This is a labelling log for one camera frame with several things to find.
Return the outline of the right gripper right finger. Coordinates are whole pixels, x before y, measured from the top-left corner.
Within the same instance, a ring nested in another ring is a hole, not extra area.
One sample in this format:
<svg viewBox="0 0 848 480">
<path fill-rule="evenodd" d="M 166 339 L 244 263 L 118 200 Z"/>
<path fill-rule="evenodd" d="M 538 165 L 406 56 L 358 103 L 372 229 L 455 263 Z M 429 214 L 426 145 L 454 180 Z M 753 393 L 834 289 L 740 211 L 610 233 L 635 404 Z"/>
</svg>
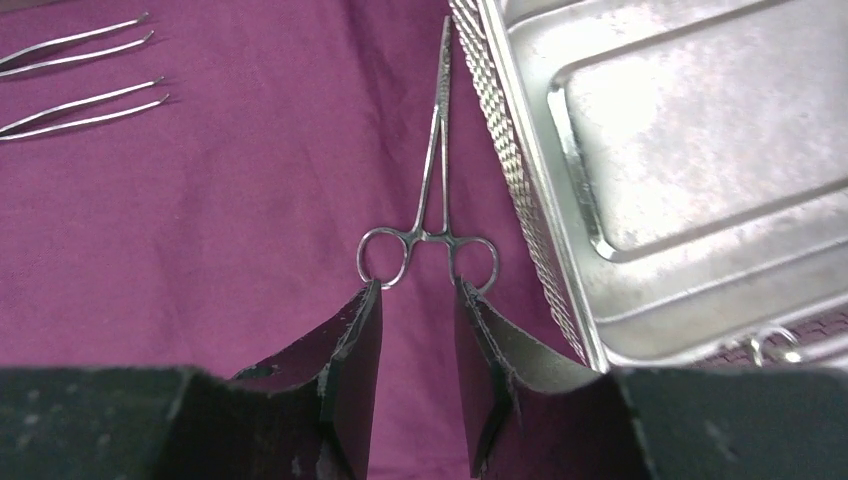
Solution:
<svg viewBox="0 0 848 480">
<path fill-rule="evenodd" d="M 572 361 L 455 283 L 476 479 L 843 479 L 847 374 Z"/>
</svg>

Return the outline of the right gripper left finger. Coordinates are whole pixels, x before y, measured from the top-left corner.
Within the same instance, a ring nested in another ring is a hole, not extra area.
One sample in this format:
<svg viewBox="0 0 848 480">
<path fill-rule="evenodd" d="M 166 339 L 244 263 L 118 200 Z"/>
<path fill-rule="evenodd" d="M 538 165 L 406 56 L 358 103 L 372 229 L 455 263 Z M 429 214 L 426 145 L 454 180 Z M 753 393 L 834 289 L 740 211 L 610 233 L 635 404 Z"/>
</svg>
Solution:
<svg viewBox="0 0 848 480">
<path fill-rule="evenodd" d="M 363 479 L 382 342 L 372 281 L 223 379 L 188 366 L 1 372 L 5 479 Z"/>
</svg>

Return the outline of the purple cloth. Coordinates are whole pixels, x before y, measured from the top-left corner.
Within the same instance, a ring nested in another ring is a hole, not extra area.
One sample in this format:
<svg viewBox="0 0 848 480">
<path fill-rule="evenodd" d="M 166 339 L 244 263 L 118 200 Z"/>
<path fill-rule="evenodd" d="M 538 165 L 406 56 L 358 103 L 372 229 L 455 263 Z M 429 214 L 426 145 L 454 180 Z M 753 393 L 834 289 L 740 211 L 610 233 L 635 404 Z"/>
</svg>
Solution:
<svg viewBox="0 0 848 480">
<path fill-rule="evenodd" d="M 360 287 L 415 214 L 444 1 L 60 1 L 1 52 L 132 20 L 147 44 L 1 86 L 1 121 L 156 80 L 136 116 L 1 147 L 1 361 L 229 376 Z"/>
</svg>

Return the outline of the steel surgical tray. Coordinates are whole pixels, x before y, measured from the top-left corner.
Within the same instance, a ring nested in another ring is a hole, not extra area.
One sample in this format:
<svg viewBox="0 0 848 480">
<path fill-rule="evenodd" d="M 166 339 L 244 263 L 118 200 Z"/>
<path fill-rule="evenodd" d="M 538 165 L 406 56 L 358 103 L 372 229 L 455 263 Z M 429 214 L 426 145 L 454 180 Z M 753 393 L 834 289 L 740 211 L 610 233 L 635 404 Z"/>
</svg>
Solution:
<svg viewBox="0 0 848 480">
<path fill-rule="evenodd" d="M 584 364 L 846 367 L 845 2 L 450 7 Z"/>
</svg>

